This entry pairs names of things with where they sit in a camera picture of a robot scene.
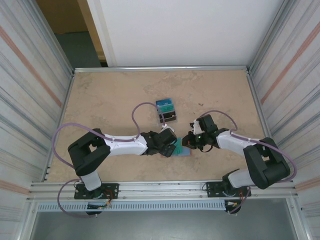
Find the orange stripe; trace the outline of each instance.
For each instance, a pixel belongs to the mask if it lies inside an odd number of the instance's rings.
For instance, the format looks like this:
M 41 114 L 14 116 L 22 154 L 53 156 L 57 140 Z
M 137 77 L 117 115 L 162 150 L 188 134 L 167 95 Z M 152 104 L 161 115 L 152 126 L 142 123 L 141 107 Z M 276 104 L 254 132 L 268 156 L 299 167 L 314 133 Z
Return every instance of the orange stripe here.
M 18 194 L 24 194 L 24 195 L 29 194 L 29 189 L 13 184 L 11 182 L 3 181 L 3 180 L 0 180 L 0 189 L 8 190 Z
M 261 99 L 261 103 L 264 104 L 270 93 L 276 88 L 276 86 L 279 84 L 279 82 L 284 78 L 284 76 L 287 74 L 287 72 L 291 69 L 293 64 L 297 61 L 297 59 L 304 53 L 304 51 L 309 47 L 309 45 L 312 43 L 312 41 L 316 38 L 318 33 L 320 32 L 320 22 L 315 26 L 315 28 L 312 30 L 312 32 L 309 34 L 309 36 L 304 40 L 302 45 L 299 47 L 296 54 L 293 56 L 291 61 L 287 64 L 287 66 L 282 70 L 280 75 L 276 78 L 275 82 L 271 85 L 269 90 L 266 92 L 266 94 Z
M 318 187 L 320 186 L 320 176 L 317 176 L 315 178 L 312 178 L 308 181 L 304 181 L 302 183 L 299 183 L 297 185 L 295 185 L 295 189 L 298 191 L 298 192 L 301 192 L 301 191 L 304 191 L 304 190 L 307 190 L 307 189 L 311 189 L 311 188 L 315 188 L 315 187 Z
M 54 92 L 49 88 L 49 86 L 45 83 L 36 69 L 32 66 L 32 64 L 28 61 L 28 59 L 24 56 L 24 54 L 18 49 L 17 45 L 12 41 L 6 31 L 0 26 L 0 36 L 6 42 L 6 44 L 12 49 L 12 51 L 17 55 L 23 65 L 32 73 L 32 75 L 37 79 L 37 81 L 42 85 L 45 91 L 53 98 L 53 100 L 58 104 L 59 107 L 62 106 L 61 101 L 54 94 Z

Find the aluminum frame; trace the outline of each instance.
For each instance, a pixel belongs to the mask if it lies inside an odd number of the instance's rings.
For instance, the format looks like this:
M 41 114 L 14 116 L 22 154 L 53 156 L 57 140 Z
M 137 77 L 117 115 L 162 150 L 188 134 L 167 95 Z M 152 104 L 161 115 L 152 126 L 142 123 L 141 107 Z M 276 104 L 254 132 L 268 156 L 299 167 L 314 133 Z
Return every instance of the aluminum frame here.
M 64 121 L 64 117 L 65 117 L 65 113 L 66 113 L 66 109 L 67 109 L 67 105 L 68 105 L 68 101 L 69 101 L 69 98 L 70 98 L 70 94 L 71 94 L 71 89 L 72 89 L 72 86 L 74 84 L 74 81 L 75 81 L 75 75 L 72 76 L 71 80 L 70 80 L 70 83 L 69 83 L 69 86 L 67 88 L 67 92 L 66 92 L 66 96 L 65 96 L 65 99 L 64 99 L 64 102 L 63 102 L 63 105 L 62 105 L 62 108 L 60 110 L 60 118 L 59 118 L 59 121 L 56 125 L 56 127 L 58 128 L 59 126 L 62 125 L 62 122 Z M 57 144 L 57 141 L 59 139 L 59 134 L 60 132 L 58 132 L 56 138 L 55 138 L 55 143 L 54 145 Z M 47 175 L 49 174 L 50 172 L 50 167 L 51 167 L 51 163 L 52 163 L 52 160 L 54 158 L 54 153 L 52 151 L 52 148 L 50 146 L 50 149 L 49 149 L 50 153 L 46 159 L 46 168 L 43 170 L 42 172 L 42 176 L 41 176 L 41 181 L 45 181 L 47 179 Z
M 199 181 L 124 181 L 119 183 L 118 199 L 114 202 L 127 201 L 195 201 L 195 200 L 230 200 L 238 197 L 215 197 L 209 198 L 202 190 L 206 182 L 220 182 L 221 180 Z M 27 198 L 29 203 L 54 202 L 63 182 L 35 182 L 31 185 L 30 194 Z M 275 199 L 297 198 L 293 182 L 275 183 L 265 190 L 256 186 L 251 188 L 250 199 Z M 87 202 L 87 199 L 74 199 L 75 188 L 73 182 L 67 184 L 61 191 L 61 202 Z M 91 202 L 101 202 L 101 199 L 92 199 Z
M 108 72 L 150 72 L 150 71 L 217 71 L 247 70 L 245 65 L 212 65 L 212 66 L 126 66 L 126 67 L 88 67 L 76 68 L 75 73 L 108 73 Z
M 258 99 L 252 77 L 248 73 L 245 66 L 177 66 L 177 67 L 110 67 L 110 68 L 76 68 L 75 73 L 84 72 L 141 72 L 141 71 L 213 71 L 213 70 L 245 70 L 248 84 L 252 93 L 253 101 L 261 121 L 263 132 L 266 136 L 270 136 L 268 125 L 264 118 L 260 101 Z M 63 120 L 63 115 L 67 107 L 68 99 L 70 96 L 71 86 L 74 79 L 70 83 L 70 88 L 66 101 L 61 113 L 60 124 Z M 114 202 L 136 202 L 141 203 L 144 201 L 208 201 L 214 200 L 231 200 L 232 197 L 208 198 L 206 193 L 201 190 L 206 182 L 219 182 L 221 180 L 198 180 L 198 181 L 145 181 L 145 182 L 118 182 L 120 184 L 120 192 L 118 199 Z M 39 204 L 52 203 L 57 200 L 57 195 L 60 187 L 64 183 L 58 182 L 35 182 L 32 183 L 30 188 L 30 195 L 27 198 L 26 209 L 23 214 L 23 221 L 19 227 L 19 233 L 15 239 L 24 240 L 29 239 Z M 252 196 L 250 199 L 274 199 L 284 198 L 287 201 L 288 209 L 296 230 L 299 240 L 311 240 L 312 237 L 308 231 L 305 217 L 299 212 L 299 203 L 297 201 L 298 194 L 292 181 L 284 183 L 276 183 L 273 186 L 261 190 L 257 187 L 252 188 Z M 60 201 L 63 203 L 78 203 L 85 202 L 85 200 L 74 199 L 74 186 L 73 183 L 68 184 L 61 192 Z M 91 202 L 101 202 L 101 200 L 93 200 Z

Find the ventilation grille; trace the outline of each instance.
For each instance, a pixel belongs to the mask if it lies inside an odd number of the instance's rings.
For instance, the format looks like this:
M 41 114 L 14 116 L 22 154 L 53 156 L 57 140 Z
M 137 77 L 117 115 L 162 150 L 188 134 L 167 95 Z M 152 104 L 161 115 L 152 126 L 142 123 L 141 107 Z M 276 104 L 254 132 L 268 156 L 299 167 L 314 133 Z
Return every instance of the ventilation grille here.
M 96 212 L 97 209 L 87 209 L 88 202 L 63 202 L 67 212 Z M 224 200 L 186 200 L 186 201 L 114 201 L 109 208 L 98 211 L 170 211 L 170 210 L 226 210 Z M 56 202 L 43 202 L 38 206 L 38 212 L 60 212 Z

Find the doorway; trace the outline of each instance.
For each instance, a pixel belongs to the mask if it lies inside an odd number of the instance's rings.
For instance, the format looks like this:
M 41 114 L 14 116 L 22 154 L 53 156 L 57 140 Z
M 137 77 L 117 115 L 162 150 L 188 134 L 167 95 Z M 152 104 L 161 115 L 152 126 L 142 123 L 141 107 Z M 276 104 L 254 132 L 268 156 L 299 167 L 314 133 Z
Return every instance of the doorway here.
M 36 0 L 73 69 L 107 67 L 86 0 Z

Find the white wall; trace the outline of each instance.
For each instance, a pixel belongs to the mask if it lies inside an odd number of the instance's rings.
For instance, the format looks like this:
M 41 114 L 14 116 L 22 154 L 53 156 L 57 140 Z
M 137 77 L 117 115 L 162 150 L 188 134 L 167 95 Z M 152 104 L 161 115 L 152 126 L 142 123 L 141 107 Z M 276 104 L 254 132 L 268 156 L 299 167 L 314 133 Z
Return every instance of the white wall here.
M 87 0 L 111 67 L 247 65 L 283 0 Z

